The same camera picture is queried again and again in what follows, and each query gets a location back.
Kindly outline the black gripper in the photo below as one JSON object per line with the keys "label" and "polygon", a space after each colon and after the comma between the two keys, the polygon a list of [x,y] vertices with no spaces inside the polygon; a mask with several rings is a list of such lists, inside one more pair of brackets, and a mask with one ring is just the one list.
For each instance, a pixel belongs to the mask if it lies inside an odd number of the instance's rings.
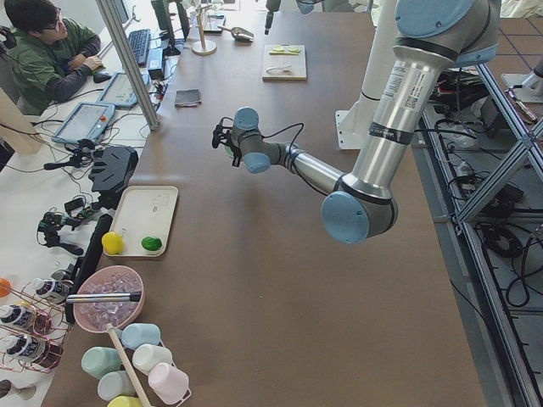
{"label": "black gripper", "polygon": [[266,14],[265,34],[268,35],[272,27],[272,11],[278,11],[280,9],[281,0],[266,0]]}
{"label": "black gripper", "polygon": [[236,146],[228,146],[228,149],[232,155],[232,166],[239,167],[240,160],[243,158],[241,150]]}

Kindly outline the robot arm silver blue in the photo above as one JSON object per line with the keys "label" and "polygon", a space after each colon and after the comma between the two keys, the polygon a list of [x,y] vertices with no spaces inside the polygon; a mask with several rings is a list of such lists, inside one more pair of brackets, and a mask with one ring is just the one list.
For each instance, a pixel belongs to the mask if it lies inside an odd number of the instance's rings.
{"label": "robot arm silver blue", "polygon": [[[279,11],[281,6],[281,0],[267,0],[266,1],[266,23],[264,33],[268,35],[272,28],[272,22],[274,14]],[[295,4],[302,14],[308,14],[311,12],[315,5],[320,3],[321,0],[296,0]]]}
{"label": "robot arm silver blue", "polygon": [[359,243],[397,220],[390,185],[439,75],[490,61],[497,49],[498,1],[387,1],[379,15],[368,69],[379,71],[381,93],[369,109],[355,103],[344,119],[360,144],[348,173],[311,156],[294,142],[268,142],[257,112],[239,109],[232,126],[217,126],[215,145],[228,146],[234,164],[257,174],[279,164],[324,195],[327,233]]}

